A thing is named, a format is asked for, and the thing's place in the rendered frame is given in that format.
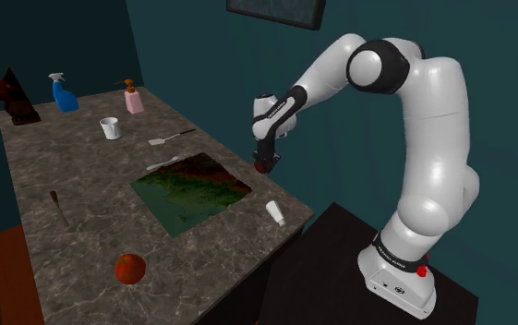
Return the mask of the small white bottle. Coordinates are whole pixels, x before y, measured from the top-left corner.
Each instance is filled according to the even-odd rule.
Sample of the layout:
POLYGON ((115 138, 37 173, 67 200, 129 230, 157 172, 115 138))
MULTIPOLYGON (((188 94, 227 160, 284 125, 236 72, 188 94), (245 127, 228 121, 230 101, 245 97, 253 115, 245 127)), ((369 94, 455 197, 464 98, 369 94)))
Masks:
POLYGON ((285 226, 285 219, 283 217, 283 213, 275 200, 269 201, 265 208, 272 219, 281 227, 285 226))

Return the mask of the dark robot stand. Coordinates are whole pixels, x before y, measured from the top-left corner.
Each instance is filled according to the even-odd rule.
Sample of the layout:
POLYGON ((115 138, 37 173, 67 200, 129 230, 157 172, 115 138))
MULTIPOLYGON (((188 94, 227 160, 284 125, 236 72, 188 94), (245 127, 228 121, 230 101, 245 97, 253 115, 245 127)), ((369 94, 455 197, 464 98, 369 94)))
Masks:
POLYGON ((356 258, 376 233, 331 204, 272 266, 259 325, 476 325, 478 297, 434 268, 437 301, 426 319, 371 293, 356 258))

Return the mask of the red apple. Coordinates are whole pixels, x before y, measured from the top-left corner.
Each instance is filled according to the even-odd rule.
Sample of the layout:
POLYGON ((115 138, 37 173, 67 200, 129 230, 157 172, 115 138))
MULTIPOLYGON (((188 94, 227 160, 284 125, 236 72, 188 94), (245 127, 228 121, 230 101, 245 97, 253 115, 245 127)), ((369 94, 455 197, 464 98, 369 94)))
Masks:
POLYGON ((135 284, 142 280, 146 273, 146 261, 135 254, 119 257, 114 266, 114 276, 122 284, 135 284))

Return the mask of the blue spray bottle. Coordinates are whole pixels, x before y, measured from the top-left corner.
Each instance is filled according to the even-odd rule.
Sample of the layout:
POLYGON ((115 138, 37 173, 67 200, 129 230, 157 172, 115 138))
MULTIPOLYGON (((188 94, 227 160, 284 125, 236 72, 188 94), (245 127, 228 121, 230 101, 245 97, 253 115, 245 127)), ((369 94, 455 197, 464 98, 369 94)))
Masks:
POLYGON ((53 80, 53 95, 59 110, 63 113, 77 111, 79 106, 76 96, 62 87, 63 73, 51 73, 48 77, 53 80))

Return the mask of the green brown patterned sink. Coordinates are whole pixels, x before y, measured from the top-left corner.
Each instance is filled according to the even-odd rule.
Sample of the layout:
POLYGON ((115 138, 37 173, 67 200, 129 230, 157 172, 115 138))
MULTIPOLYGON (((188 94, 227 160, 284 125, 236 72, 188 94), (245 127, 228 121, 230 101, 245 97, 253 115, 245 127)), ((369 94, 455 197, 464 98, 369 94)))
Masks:
POLYGON ((205 152, 160 166, 132 182, 131 187, 171 237, 252 192, 205 152))

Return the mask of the white mug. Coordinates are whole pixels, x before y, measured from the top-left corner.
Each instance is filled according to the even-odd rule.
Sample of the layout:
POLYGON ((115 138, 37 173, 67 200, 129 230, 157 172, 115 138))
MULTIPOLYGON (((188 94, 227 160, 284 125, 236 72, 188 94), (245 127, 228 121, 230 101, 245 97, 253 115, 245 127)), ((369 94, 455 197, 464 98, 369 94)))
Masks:
POLYGON ((105 117, 100 120, 100 125, 107 139, 116 140, 122 137, 119 120, 116 117, 105 117))

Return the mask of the pink soap dispenser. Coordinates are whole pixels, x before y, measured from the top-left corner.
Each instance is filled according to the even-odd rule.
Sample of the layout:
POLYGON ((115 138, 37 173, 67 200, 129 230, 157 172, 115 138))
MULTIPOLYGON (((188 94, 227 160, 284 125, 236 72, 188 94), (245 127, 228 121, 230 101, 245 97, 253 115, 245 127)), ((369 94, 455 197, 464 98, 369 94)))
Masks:
POLYGON ((115 84, 122 83, 126 85, 125 98, 127 110, 132 114, 142 113, 144 111, 144 106, 142 104, 140 94, 134 87, 134 81, 130 78, 127 78, 125 80, 117 81, 115 84))

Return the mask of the dark red figure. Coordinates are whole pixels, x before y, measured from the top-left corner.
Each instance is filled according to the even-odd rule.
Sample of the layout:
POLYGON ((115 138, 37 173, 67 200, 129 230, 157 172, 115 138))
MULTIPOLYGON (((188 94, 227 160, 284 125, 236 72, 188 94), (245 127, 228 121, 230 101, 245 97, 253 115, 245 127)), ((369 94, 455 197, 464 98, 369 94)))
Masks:
POLYGON ((0 101, 4 103, 4 110, 11 116, 15 126, 41 121, 10 67, 0 79, 0 101))

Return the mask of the white spoon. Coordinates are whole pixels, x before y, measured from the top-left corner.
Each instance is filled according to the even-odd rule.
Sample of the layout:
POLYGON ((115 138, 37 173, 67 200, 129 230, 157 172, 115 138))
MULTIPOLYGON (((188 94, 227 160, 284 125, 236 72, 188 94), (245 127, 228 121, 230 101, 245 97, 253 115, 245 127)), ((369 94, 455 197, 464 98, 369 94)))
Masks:
POLYGON ((160 162, 160 163, 156 163, 156 164, 153 164, 153 165, 150 165, 146 168, 146 170, 148 171, 151 171, 151 170, 155 170, 155 169, 158 169, 162 166, 166 166, 166 165, 169 165, 171 163, 174 163, 174 162, 177 162, 181 157, 180 156, 174 156, 171 160, 167 161, 167 162, 160 162))

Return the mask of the dark framed wall picture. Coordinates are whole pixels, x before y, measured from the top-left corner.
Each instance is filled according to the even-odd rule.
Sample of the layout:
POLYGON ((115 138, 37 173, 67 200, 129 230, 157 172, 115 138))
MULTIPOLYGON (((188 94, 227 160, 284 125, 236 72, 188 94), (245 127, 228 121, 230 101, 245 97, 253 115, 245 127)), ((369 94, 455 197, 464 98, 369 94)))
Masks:
POLYGON ((319 30, 326 0, 226 0, 226 10, 306 30, 319 30))

